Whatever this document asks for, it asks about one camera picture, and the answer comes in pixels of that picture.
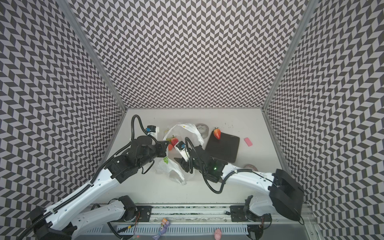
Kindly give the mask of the clear tape roll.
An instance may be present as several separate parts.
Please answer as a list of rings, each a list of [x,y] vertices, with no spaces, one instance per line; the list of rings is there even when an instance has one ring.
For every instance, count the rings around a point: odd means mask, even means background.
[[[203,139],[209,136],[209,127],[206,124],[197,124],[196,127]]]

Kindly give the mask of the beige tape roll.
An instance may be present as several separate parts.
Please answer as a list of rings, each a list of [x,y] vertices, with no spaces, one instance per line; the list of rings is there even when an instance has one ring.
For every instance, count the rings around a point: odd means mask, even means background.
[[[259,170],[257,169],[256,166],[252,165],[252,164],[246,164],[243,166],[244,169],[249,169],[249,170],[252,170],[254,172],[258,172]]]

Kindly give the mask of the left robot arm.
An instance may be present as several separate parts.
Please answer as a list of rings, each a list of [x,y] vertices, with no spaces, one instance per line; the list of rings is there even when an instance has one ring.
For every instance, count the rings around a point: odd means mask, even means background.
[[[18,239],[22,240],[34,233],[38,240],[73,240],[102,223],[122,218],[133,219],[136,205],[128,196],[122,196],[89,212],[84,212],[84,209],[101,195],[137,174],[146,164],[153,164],[155,158],[166,157],[168,144],[151,135],[131,139],[98,168],[90,181],[61,201],[47,208],[37,207],[32,210],[31,225]]]

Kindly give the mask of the black tray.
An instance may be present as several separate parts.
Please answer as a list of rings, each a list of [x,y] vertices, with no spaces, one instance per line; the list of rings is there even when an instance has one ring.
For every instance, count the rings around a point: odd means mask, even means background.
[[[211,132],[205,150],[214,159],[235,163],[239,145],[240,138],[237,136],[221,133],[221,138],[218,140],[215,137],[214,132]]]

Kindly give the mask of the pink eraser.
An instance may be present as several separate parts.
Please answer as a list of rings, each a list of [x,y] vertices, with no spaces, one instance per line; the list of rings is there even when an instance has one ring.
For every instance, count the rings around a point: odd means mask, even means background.
[[[253,145],[252,141],[249,138],[244,138],[244,141],[248,147],[251,147]]]

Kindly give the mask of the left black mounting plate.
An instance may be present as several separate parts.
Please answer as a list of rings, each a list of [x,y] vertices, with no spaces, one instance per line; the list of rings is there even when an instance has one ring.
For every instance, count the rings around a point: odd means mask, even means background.
[[[152,206],[135,206],[125,210],[121,221],[124,222],[149,222],[152,214]]]

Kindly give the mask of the black mounting plate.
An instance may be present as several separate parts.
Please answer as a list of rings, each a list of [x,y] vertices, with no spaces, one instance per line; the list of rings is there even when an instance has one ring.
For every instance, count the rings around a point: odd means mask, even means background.
[[[152,206],[135,206],[125,210],[121,221],[124,222],[149,222],[152,214]]]
[[[246,210],[243,205],[232,205],[230,206],[230,210],[226,212],[226,215],[231,217],[232,222],[270,222],[272,220],[272,216],[270,214],[266,214],[263,216],[258,216],[251,212],[250,210]]]

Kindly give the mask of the red fake strawberry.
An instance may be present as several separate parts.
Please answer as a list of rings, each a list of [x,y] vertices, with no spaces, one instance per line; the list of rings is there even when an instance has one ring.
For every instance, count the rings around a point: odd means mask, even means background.
[[[217,139],[217,140],[220,140],[221,139],[221,135],[222,135],[222,132],[219,128],[215,128],[213,130],[213,134],[214,134],[214,137]]]
[[[169,151],[171,151],[179,142],[179,140],[176,137],[171,137],[167,139],[167,141],[169,142],[169,145],[168,145]]]

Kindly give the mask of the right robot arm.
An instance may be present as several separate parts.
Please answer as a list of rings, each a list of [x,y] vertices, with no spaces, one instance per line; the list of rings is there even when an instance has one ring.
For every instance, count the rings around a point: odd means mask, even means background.
[[[248,187],[256,194],[246,199],[245,215],[249,218],[278,213],[296,222],[302,220],[304,188],[286,171],[262,173],[240,168],[234,164],[213,159],[201,146],[187,147],[179,143],[175,149],[181,154],[176,161],[182,169],[192,174],[200,172],[208,188],[221,194],[225,184]]]

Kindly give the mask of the pink toy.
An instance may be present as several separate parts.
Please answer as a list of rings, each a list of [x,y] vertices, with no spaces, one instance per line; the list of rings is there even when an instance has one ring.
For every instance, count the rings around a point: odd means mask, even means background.
[[[214,238],[215,238],[215,240],[221,240],[221,238],[222,238],[222,231],[221,231],[221,229],[217,228],[215,230]]]

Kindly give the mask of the purple toy figure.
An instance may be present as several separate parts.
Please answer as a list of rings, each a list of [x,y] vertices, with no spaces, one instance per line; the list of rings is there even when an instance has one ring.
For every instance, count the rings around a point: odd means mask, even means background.
[[[161,221],[161,227],[159,228],[157,234],[153,236],[153,239],[158,240],[162,235],[164,235],[167,232],[170,224],[171,223],[166,218],[163,218]]]

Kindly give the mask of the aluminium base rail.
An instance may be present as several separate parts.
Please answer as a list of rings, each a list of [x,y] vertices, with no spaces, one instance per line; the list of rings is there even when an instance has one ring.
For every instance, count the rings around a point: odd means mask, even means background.
[[[226,215],[226,212],[230,210],[231,204],[223,205],[149,205],[152,206],[152,214],[149,222],[139,222],[145,224],[155,224],[160,222],[163,218],[166,218],[171,223],[176,224],[248,224],[257,225],[261,223],[277,223],[277,224],[316,224],[317,220],[312,213],[309,206],[304,205],[302,209],[302,215],[300,220],[292,221],[280,214],[271,214],[272,220],[270,222],[232,222],[231,217]],[[102,205],[100,208],[90,210],[86,208],[80,213],[75,214],[72,218],[69,215],[61,217],[56,226],[62,224],[67,226],[68,224],[85,226],[98,226],[107,222],[117,222],[123,224],[129,224],[134,222],[124,222],[121,218],[128,208],[125,208],[121,202],[113,201],[108,205]]]

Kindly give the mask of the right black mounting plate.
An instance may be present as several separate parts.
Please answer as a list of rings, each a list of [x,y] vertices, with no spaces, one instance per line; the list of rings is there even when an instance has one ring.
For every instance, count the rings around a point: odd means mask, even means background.
[[[230,206],[230,210],[226,212],[226,215],[231,217],[232,222],[270,222],[272,220],[272,216],[270,214],[266,214],[263,216],[258,216],[251,212],[250,210],[246,210],[243,205],[232,205]]]

